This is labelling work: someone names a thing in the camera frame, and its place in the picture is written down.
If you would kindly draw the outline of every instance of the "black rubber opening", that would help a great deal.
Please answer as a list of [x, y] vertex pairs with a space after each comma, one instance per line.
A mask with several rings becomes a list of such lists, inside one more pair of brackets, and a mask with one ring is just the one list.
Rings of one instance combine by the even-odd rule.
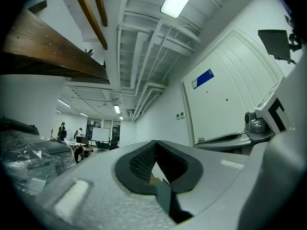
[[[156, 162], [169, 181], [167, 185], [170, 190], [161, 185], [149, 184]], [[168, 208], [166, 212], [176, 223], [192, 217], [189, 212], [181, 210], [176, 194], [192, 190], [202, 173], [202, 164], [196, 158], [155, 140], [124, 155], [115, 164], [115, 175], [127, 189], [137, 194], [156, 195], [161, 207], [164, 210]], [[161, 198], [168, 198], [167, 202], [160, 202]]]
[[217, 139], [212, 139], [212, 140], [207, 140], [207, 141], [199, 142], [196, 145], [206, 144], [206, 143], [216, 143], [216, 142], [232, 141], [232, 140], [240, 138], [241, 136], [242, 136], [242, 134], [238, 134], [238, 135], [237, 134], [233, 134], [233, 135], [228, 135], [228, 136], [224, 136], [224, 137], [217, 138]]

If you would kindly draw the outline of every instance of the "plastic wrap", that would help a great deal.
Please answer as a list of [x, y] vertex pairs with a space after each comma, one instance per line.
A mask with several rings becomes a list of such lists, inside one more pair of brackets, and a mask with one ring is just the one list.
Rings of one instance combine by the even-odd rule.
[[61, 153], [61, 157], [50, 155], [42, 147], [44, 141], [50, 141], [50, 138], [15, 130], [0, 132], [4, 170], [18, 190], [31, 195], [40, 193], [54, 178], [75, 165], [71, 151]]

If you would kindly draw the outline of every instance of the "pipe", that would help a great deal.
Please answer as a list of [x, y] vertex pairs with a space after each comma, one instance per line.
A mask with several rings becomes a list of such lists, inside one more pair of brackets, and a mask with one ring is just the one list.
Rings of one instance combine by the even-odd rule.
[[121, 40], [121, 25], [118, 26], [118, 31], [117, 31], [117, 75], [118, 75], [118, 86], [119, 89], [121, 88], [120, 85], [120, 40]]
[[172, 66], [168, 69], [167, 73], [164, 75], [163, 79], [161, 82], [164, 81], [164, 79], [167, 77], [168, 73], [171, 71], [171, 69], [173, 68], [173, 66], [176, 64], [176, 62], [179, 60], [181, 55], [178, 56], [178, 58], [174, 61], [174, 63], [172, 64]]
[[[153, 35], [153, 33], [154, 33], [154, 31], [151, 30], [151, 29], [147, 29], [147, 28], [144, 28], [144, 27], [141, 27], [141, 26], [137, 26], [137, 25], [130, 25], [130, 24], [123, 23], [121, 26], [122, 26], [123, 30], [127, 30], [127, 31], [132, 31], [132, 32], [138, 31], [138, 32], [142, 32], [142, 33], [146, 33], [146, 34], [150, 34], [150, 35]], [[158, 37], [164, 38], [164, 34], [158, 33]], [[194, 52], [193, 48], [189, 47], [185, 43], [182, 43], [181, 41], [176, 40], [176, 39], [174, 39], [172, 37], [168, 37], [167, 41], [170, 41], [170, 42], [172, 42], [174, 44], [182, 46], [183, 48], [185, 48], [185, 49], [187, 49], [187, 50], [189, 50], [191, 52]]]
[[135, 118], [132, 119], [132, 122], [136, 119], [136, 117], [138, 116], [138, 114], [140, 113], [141, 109], [143, 109], [146, 101], [149, 99], [150, 95], [154, 92], [154, 91], [158, 91], [158, 92], [163, 92], [164, 89], [160, 89], [160, 88], [152, 88], [147, 92], [146, 97], [144, 98], [143, 104], [141, 105], [141, 107], [139, 108], [139, 110], [137, 110], [137, 114], [135, 115]]
[[161, 89], [166, 89], [165, 85], [162, 85], [162, 84], [159, 84], [159, 83], [155, 83], [155, 82], [146, 82], [144, 84], [144, 86], [143, 86], [143, 90], [142, 90], [142, 93], [141, 93], [141, 95], [139, 97], [139, 101], [138, 101], [138, 104], [137, 104], [137, 106], [135, 108], [135, 111], [134, 111], [132, 119], [135, 118], [136, 111], [138, 110], [138, 108], [139, 108], [139, 106], [141, 104], [141, 101], [143, 99], [143, 96], [145, 95], [145, 92], [146, 92], [148, 86], [152, 86], [152, 87], [156, 87], [156, 88], [161, 88]]
[[[183, 26], [184, 28], [190, 28], [188, 25], [184, 25]], [[176, 37], [178, 36], [178, 34], [179, 34], [179, 30], [177, 31], [177, 33], [176, 33], [176, 35], [174, 36], [174, 39], [176, 39]], [[165, 55], [167, 54], [167, 52], [168, 52], [168, 49], [165, 51], [165, 53], [164, 53], [164, 55], [162, 56], [162, 58], [161, 58], [161, 60], [160, 60], [160, 62], [159, 62], [159, 64], [156, 66], [156, 68], [155, 68], [155, 70], [153, 71], [153, 74], [152, 74], [152, 76], [154, 75], [154, 73], [155, 73], [155, 71], [158, 69], [158, 67], [160, 66], [160, 64], [161, 64], [161, 62], [162, 62], [162, 60], [164, 59], [164, 57], [165, 57]]]
[[162, 26], [163, 26], [163, 19], [161, 18], [159, 20], [155, 30], [154, 30], [152, 38], [150, 39], [149, 45], [147, 47], [145, 58], [144, 58], [144, 61], [143, 61], [143, 64], [142, 64], [142, 68], [141, 68], [141, 72], [139, 74], [138, 84], [136, 85], [135, 94], [138, 93], [138, 90], [139, 90], [139, 87], [140, 87], [140, 84], [141, 84], [141, 81], [142, 81], [142, 77], [143, 77], [143, 74], [145, 72], [145, 68], [147, 66], [149, 55], [150, 55], [150, 53], [151, 53], [151, 51], [152, 51], [152, 49], [154, 47], [154, 43], [155, 43], [156, 39], [158, 38], [158, 34], [159, 34], [159, 31], [161, 30]]
[[141, 115], [139, 116], [138, 120], [136, 120], [135, 122], [138, 122], [140, 120], [140, 118], [143, 116], [145, 110], [147, 109], [147, 107], [150, 105], [151, 102], [153, 102], [153, 100], [158, 97], [159, 94], [156, 94], [148, 103], [147, 105], [144, 107], [144, 110], [142, 111]]
[[160, 52], [161, 52], [161, 50], [162, 50], [162, 48], [163, 48], [163, 46], [164, 46], [164, 42], [166, 41], [167, 36], [168, 36], [169, 33], [171, 32], [171, 30], [172, 30], [172, 27], [170, 26], [170, 27], [169, 27], [169, 30], [168, 30], [168, 32], [167, 32], [165, 38], [163, 39], [163, 42], [162, 42], [161, 46], [160, 46], [159, 52], [158, 52], [158, 54], [157, 54], [157, 57], [156, 57], [155, 60], [154, 60], [154, 63], [153, 63], [153, 66], [152, 66], [152, 68], [151, 68], [151, 70], [150, 70], [150, 72], [149, 72], [147, 81], [148, 81], [148, 80], [150, 79], [150, 77], [151, 77], [151, 73], [152, 73], [152, 71], [153, 71], [153, 69], [154, 69], [155, 63], [156, 63], [156, 61], [157, 61], [157, 59], [158, 59], [158, 57], [159, 57], [159, 55], [160, 55]]
[[121, 0], [119, 15], [118, 15], [118, 24], [122, 24], [124, 21], [125, 10], [128, 0]]

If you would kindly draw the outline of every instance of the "whiteboard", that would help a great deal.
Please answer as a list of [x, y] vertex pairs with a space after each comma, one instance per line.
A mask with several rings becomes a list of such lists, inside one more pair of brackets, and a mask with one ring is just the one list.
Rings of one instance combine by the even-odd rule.
[[109, 128], [93, 128], [92, 140], [109, 142]]

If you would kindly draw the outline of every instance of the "desk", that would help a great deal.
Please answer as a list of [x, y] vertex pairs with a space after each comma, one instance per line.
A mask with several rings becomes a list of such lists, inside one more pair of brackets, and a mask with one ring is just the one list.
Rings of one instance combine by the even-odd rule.
[[88, 138], [81, 137], [81, 142], [80, 143], [88, 145]]
[[68, 146], [84, 146], [84, 145], [86, 145], [84, 143], [79, 143], [79, 142], [75, 142], [75, 141], [71, 141], [71, 140], [67, 140], [67, 141], [65, 141], [65, 143]]

